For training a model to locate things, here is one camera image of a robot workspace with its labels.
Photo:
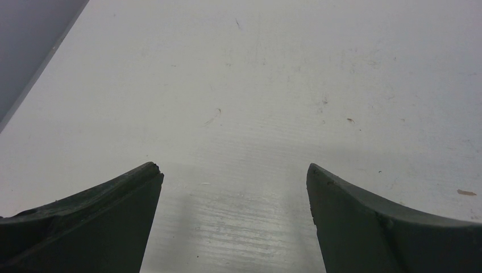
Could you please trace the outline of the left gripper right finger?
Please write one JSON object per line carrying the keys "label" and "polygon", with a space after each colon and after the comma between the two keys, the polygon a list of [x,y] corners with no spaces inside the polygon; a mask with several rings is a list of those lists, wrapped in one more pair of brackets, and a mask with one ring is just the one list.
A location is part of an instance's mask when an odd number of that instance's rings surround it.
{"label": "left gripper right finger", "polygon": [[481,224],[421,212],[311,164],[306,186],[327,272],[480,272]]}

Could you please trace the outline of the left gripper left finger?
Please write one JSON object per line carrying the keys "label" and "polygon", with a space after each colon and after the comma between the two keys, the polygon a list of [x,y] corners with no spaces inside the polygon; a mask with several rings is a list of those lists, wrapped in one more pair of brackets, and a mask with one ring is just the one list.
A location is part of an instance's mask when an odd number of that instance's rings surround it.
{"label": "left gripper left finger", "polygon": [[1,218],[1,271],[139,272],[163,178],[159,167],[148,162]]}

